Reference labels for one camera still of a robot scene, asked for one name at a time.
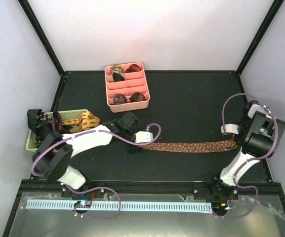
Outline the brown floral necktie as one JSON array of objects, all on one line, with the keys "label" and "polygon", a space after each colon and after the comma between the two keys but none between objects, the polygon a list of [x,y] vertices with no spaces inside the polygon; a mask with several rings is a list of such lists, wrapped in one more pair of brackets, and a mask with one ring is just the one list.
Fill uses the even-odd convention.
[{"label": "brown floral necktie", "polygon": [[217,142],[202,143],[152,143],[142,148],[150,151],[173,153],[219,153],[238,148],[233,138]]}]

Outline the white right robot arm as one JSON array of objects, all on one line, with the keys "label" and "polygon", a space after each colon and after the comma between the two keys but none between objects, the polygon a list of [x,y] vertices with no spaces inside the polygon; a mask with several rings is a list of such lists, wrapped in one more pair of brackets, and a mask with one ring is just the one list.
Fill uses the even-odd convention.
[{"label": "white right robot arm", "polygon": [[239,124],[223,124],[224,135],[233,134],[240,150],[231,163],[213,178],[209,194],[214,199],[228,197],[237,187],[238,181],[260,158],[270,158],[275,153],[285,131],[285,121],[272,118],[270,110],[251,100],[243,108]]}]

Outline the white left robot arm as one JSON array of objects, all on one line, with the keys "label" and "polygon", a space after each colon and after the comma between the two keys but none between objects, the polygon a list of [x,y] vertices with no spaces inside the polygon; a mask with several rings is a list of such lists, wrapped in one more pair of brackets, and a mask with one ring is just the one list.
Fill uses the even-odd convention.
[{"label": "white left robot arm", "polygon": [[60,123],[40,120],[40,114],[36,117],[29,126],[33,131],[41,132],[43,141],[32,156],[31,174],[63,183],[79,197],[89,194],[90,184],[79,170],[70,165],[71,158],[86,150],[106,146],[112,140],[133,146],[144,146],[153,140],[148,130],[141,130],[140,119],[131,112],[121,119],[106,122],[101,122],[90,112]]}]

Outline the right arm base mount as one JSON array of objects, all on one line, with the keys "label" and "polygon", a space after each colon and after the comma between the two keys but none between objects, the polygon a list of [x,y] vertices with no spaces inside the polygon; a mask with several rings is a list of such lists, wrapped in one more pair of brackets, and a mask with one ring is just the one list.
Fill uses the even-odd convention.
[{"label": "right arm base mount", "polygon": [[239,199],[235,188],[223,185],[220,181],[194,182],[193,196],[194,199],[211,203],[213,213],[221,217],[225,217],[231,205]]}]

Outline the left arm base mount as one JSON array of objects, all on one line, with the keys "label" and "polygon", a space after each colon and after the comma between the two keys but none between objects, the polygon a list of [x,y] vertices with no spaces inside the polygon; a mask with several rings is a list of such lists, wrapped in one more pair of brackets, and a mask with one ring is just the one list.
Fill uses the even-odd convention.
[{"label": "left arm base mount", "polygon": [[81,218],[90,217],[95,219],[103,219],[103,217],[87,214],[88,210],[85,210],[84,208],[91,208],[96,195],[98,195],[99,197],[103,196],[107,191],[106,187],[96,187],[86,190],[85,188],[87,188],[88,185],[85,185],[84,188],[81,187],[80,189],[75,190],[66,184],[61,183],[61,185],[63,186],[62,191],[65,194],[73,194],[81,197],[80,201],[77,201],[75,204],[73,204],[72,212],[74,213],[75,217],[79,216]]}]

